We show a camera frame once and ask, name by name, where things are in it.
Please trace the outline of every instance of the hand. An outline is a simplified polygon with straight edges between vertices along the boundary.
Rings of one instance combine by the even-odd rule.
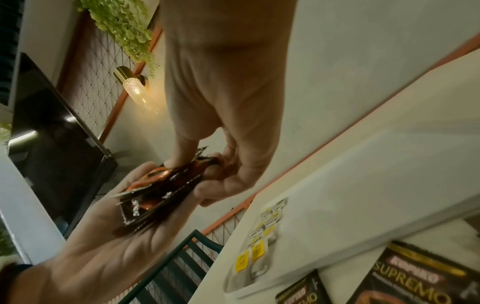
[[[165,90],[176,132],[167,167],[190,162],[222,127],[228,173],[195,196],[208,203],[255,185],[277,148],[296,0],[165,0]]]
[[[20,274],[12,286],[10,302],[106,303],[153,266],[201,202],[190,194],[161,225],[116,236],[114,231],[123,225],[123,218],[119,200],[111,196],[156,166],[152,162],[141,165],[94,204],[56,257]],[[218,172],[218,166],[211,166],[204,178],[215,178]]]

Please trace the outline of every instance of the white table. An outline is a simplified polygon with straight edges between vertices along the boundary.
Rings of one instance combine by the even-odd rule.
[[[289,282],[240,299],[223,292],[225,276],[263,205],[261,198],[253,201],[189,304],[275,303],[275,295],[295,282],[297,278],[292,278]],[[416,233],[404,241],[480,270],[480,239],[477,238],[477,232],[461,219]],[[384,246],[370,250],[320,271],[334,304],[344,304],[349,299],[383,249]]]

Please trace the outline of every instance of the black tv screen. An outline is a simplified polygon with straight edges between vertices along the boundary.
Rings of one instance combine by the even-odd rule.
[[[108,151],[25,54],[16,87],[8,155],[62,231],[93,199],[86,196]]]

